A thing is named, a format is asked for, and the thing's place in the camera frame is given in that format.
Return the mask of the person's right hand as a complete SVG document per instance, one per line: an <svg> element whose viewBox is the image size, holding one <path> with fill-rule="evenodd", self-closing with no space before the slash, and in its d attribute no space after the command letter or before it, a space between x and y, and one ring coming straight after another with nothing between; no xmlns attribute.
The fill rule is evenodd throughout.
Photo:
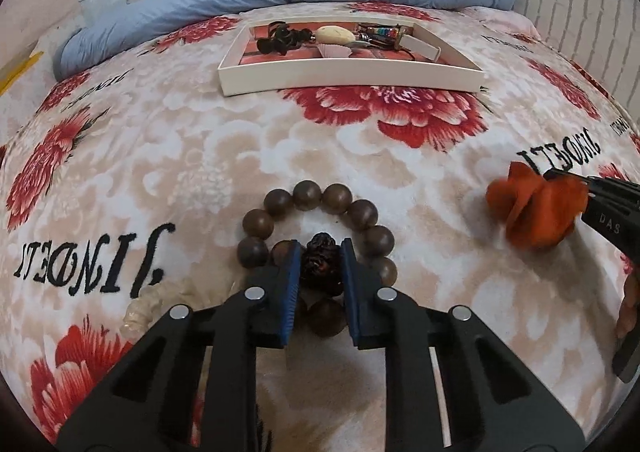
<svg viewBox="0 0 640 452"><path fill-rule="evenodd" d="M637 270L632 271L624 284L624 298L620 304L620 312L615 326L615 333L618 339L624 338L630 333L638 323L639 308L639 274Z"/></svg>

